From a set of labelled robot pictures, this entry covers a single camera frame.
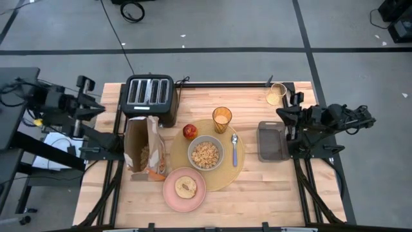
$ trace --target apple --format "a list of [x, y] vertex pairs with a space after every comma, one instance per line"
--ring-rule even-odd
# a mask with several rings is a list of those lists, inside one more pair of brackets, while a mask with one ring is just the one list
[[198, 129], [192, 124], [188, 124], [183, 128], [183, 136], [186, 139], [195, 139], [198, 136]]

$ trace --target bowl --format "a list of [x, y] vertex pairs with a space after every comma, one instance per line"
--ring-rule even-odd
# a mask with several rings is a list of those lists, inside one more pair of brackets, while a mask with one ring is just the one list
[[[211, 168], [201, 168], [201, 167], [197, 166], [194, 163], [194, 161], [192, 160], [192, 153], [193, 153], [194, 147], [196, 147], [196, 145], [198, 145], [201, 142], [211, 142], [211, 143], [213, 143], [213, 145], [215, 145], [217, 147], [217, 149], [219, 151], [219, 159], [216, 162], [216, 165], [211, 167]], [[224, 156], [225, 156], [225, 152], [223, 151], [223, 146], [221, 145], [220, 141], [217, 138], [215, 138], [213, 136], [210, 136], [210, 135], [202, 135], [202, 136], [199, 136], [199, 137], [195, 138], [191, 142], [191, 144], [189, 145], [189, 148], [187, 149], [187, 158], [189, 159], [190, 163], [195, 168], [197, 168], [198, 170], [201, 170], [201, 171], [210, 171], [210, 170], [213, 170], [213, 169], [217, 168], [221, 164], [221, 162], [223, 161]]]

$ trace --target blue spoon handle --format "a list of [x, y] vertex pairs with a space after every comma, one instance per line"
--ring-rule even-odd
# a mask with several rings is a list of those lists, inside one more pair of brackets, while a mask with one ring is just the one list
[[238, 166], [238, 153], [236, 151], [236, 144], [233, 144], [233, 166]]

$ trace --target small glass cup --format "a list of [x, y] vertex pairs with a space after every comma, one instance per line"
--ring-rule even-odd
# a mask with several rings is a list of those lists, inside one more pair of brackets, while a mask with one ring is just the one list
[[217, 107], [213, 111], [212, 118], [214, 131], [216, 131], [216, 133], [224, 133], [232, 120], [232, 112], [226, 107]]
[[282, 99], [282, 97], [285, 96], [286, 91], [286, 86], [281, 83], [274, 83], [266, 95], [266, 101], [269, 104], [276, 106], [279, 104], [279, 99]]

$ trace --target round placemat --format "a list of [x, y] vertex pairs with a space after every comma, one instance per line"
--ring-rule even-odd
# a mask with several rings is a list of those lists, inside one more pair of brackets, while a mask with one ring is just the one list
[[217, 191], [221, 188], [228, 186], [232, 183], [236, 177], [238, 177], [240, 171], [242, 170], [243, 163], [245, 161], [245, 149], [241, 138], [238, 135], [238, 166], [233, 166], [233, 143], [232, 135], [236, 133], [233, 128], [228, 126], [225, 133], [219, 134], [214, 131], [214, 125], [212, 119], [203, 119], [191, 123], [198, 129], [198, 136], [200, 135], [210, 135], [213, 136], [221, 142], [223, 150], [225, 151], [225, 156], [222, 163], [214, 170], [211, 171], [200, 171], [192, 166], [187, 158], [187, 148], [192, 142], [183, 136], [183, 133], [179, 131], [172, 143], [172, 148], [170, 152], [170, 163], [173, 170], [189, 167], [194, 168], [200, 172], [206, 182], [207, 191]]

